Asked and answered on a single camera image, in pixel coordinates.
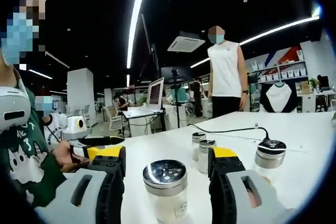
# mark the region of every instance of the green t-shirt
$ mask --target green t-shirt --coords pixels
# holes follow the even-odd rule
[[[55,198],[56,188],[66,179],[48,151],[41,118],[35,111],[35,97],[26,90],[32,107],[29,120],[0,135],[0,161],[32,206],[44,207]]]

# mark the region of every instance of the glass jar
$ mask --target glass jar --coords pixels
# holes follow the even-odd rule
[[[193,140],[191,143],[191,148],[192,148],[192,159],[194,161],[198,161],[198,155],[200,152],[199,149],[199,143],[200,141],[204,140],[206,138],[206,134],[204,132],[195,132],[193,133]]]
[[[266,140],[258,144],[253,169],[274,184],[286,154],[286,145],[281,141]]]
[[[208,173],[208,152],[209,148],[216,146],[215,140],[200,141],[199,156],[198,156],[198,171]]]
[[[160,160],[143,170],[143,180],[158,221],[169,223],[187,215],[187,171],[179,161]]]

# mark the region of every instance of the shelf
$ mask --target shelf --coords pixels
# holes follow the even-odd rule
[[[281,81],[287,81],[292,79],[301,79],[301,78],[308,78],[308,76],[297,76],[297,77],[290,77],[290,78],[281,78]],[[278,82],[279,80],[270,80],[270,81],[259,81],[258,83],[270,83],[270,82]]]
[[[283,63],[283,64],[279,64],[279,68],[284,67],[284,66],[294,65],[294,64],[300,64],[300,63],[304,63],[304,62],[305,62],[304,60],[298,60],[298,61],[294,61],[294,62]],[[263,71],[274,69],[274,68],[277,68],[277,67],[278,66],[275,64],[272,67],[267,67],[267,68],[263,68],[263,69],[258,69],[256,71],[251,71],[251,73],[263,72]]]

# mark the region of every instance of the silver lid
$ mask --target silver lid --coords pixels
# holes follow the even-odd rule
[[[277,168],[284,161],[286,145],[281,141],[266,140],[258,144],[255,162],[263,168]]]
[[[199,142],[206,138],[206,134],[204,132],[195,132],[193,133],[193,142],[199,144]]]
[[[174,196],[187,187],[187,171],[179,161],[155,161],[143,170],[147,191],[157,196]]]
[[[201,153],[208,153],[208,149],[211,148],[211,147],[214,147],[216,146],[216,141],[213,140],[213,139],[205,139],[205,140],[202,140],[200,141],[200,149],[199,149],[199,152]]]

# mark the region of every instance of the black ceiling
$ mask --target black ceiling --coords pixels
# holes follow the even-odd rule
[[[197,33],[207,40],[207,30],[220,25],[226,30],[226,39],[241,42],[309,17],[311,3],[312,0],[248,0],[246,3],[244,0],[143,0],[140,14],[144,14],[150,42],[156,45],[160,66],[190,66],[207,57],[206,49],[211,44],[207,41],[189,54],[167,52],[179,31]],[[134,0],[47,0],[46,20],[40,23],[38,43],[70,69],[51,57],[33,52],[27,55],[30,67],[53,79],[24,72],[26,84],[32,89],[44,84],[53,91],[62,91],[66,89],[67,71],[80,68],[93,72],[95,93],[104,88],[125,87],[127,73],[132,81],[139,79],[142,70],[142,78],[150,78],[154,69],[141,17],[132,66],[126,69],[133,4]],[[317,21],[279,31],[243,45],[243,53],[245,58],[251,58],[316,39],[321,27],[322,22]],[[195,75],[205,74],[209,72],[209,64],[193,71]]]

